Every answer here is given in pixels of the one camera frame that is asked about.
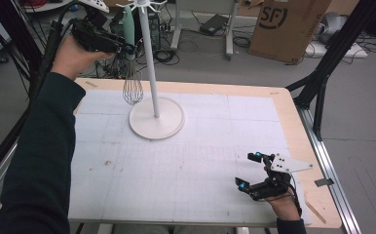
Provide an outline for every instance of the floor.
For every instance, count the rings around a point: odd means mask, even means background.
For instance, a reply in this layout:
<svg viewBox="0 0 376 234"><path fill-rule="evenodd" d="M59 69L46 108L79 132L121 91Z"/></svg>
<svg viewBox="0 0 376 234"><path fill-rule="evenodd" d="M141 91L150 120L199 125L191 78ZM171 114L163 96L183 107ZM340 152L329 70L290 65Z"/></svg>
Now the floor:
<svg viewBox="0 0 376 234"><path fill-rule="evenodd" d="M237 23L246 25L252 21L243 19ZM195 20L190 19L190 23L195 24ZM177 51L180 62L172 66L157 64L157 80L285 87L309 75L320 61L305 58L298 65L286 65L251 56L247 49L237 46L233 58L227 60L221 55L224 39L209 39L190 32L183 32L181 38ZM11 62L0 63L0 142L26 105L26 94L15 67ZM376 53L355 59L352 64L340 62L332 73L325 97L322 137L361 232L376 233ZM77 226L78 223L72 223L72 233ZM96 231L96 224L86 224L82 233ZM264 230L252 228L250 233ZM345 232L308 229L308 233Z"/></svg>

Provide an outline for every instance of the white pole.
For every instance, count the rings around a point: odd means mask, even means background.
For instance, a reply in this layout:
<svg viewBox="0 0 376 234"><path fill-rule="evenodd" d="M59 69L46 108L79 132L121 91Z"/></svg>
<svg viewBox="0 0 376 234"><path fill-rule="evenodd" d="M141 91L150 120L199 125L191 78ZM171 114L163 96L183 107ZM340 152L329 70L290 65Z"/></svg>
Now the white pole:
<svg viewBox="0 0 376 234"><path fill-rule="evenodd" d="M140 26L142 28L143 46L145 48L146 66L148 67L149 84L154 103L154 116L155 118L159 118L157 81L155 78L154 57L152 55L151 34L149 32L148 9L146 7L138 7L138 10Z"/></svg>

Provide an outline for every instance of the dark green sleeve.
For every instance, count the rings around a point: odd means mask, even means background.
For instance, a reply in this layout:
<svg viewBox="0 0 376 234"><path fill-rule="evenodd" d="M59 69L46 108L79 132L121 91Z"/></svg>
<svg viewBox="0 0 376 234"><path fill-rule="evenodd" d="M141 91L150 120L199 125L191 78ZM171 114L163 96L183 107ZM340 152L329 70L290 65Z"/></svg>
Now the dark green sleeve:
<svg viewBox="0 0 376 234"><path fill-rule="evenodd" d="M4 178L0 233L69 233L73 111L84 95L68 78L47 75Z"/></svg>
<svg viewBox="0 0 376 234"><path fill-rule="evenodd" d="M279 234L306 234L306 227L304 226L304 220L298 221L283 221L277 218L277 229Z"/></svg>

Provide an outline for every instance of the whisk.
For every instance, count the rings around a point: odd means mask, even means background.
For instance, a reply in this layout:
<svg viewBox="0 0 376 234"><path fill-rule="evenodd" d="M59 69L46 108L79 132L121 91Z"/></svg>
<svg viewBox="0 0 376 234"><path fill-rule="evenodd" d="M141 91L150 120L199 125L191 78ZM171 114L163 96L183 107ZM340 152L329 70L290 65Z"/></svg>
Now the whisk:
<svg viewBox="0 0 376 234"><path fill-rule="evenodd" d="M124 34L125 42L128 44L134 44L134 23L132 17L131 7L126 6L124 8ZM135 54L127 54L128 67L127 77L125 78L123 97L129 105L135 105L143 99L143 90L140 81L142 75L140 71L135 69Z"/></svg>
<svg viewBox="0 0 376 234"><path fill-rule="evenodd" d="M142 85L140 84L141 77L141 72L136 71L135 69L135 60L129 59L127 67L127 77L125 79L123 90L124 100L129 105L135 105L143 99L143 90Z"/></svg>

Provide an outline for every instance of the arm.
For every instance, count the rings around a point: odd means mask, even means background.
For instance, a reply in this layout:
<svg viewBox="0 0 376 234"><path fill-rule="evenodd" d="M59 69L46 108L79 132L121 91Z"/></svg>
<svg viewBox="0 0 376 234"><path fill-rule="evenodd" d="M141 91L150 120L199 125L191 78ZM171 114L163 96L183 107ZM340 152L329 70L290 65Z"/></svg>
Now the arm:
<svg viewBox="0 0 376 234"><path fill-rule="evenodd" d="M105 53L88 53L67 37L19 136L0 197L0 233L69 233L73 111L85 91L73 82Z"/></svg>
<svg viewBox="0 0 376 234"><path fill-rule="evenodd" d="M267 201L277 215L279 234L305 234L304 220L300 218L294 204L292 194L285 193L279 197L268 198Z"/></svg>

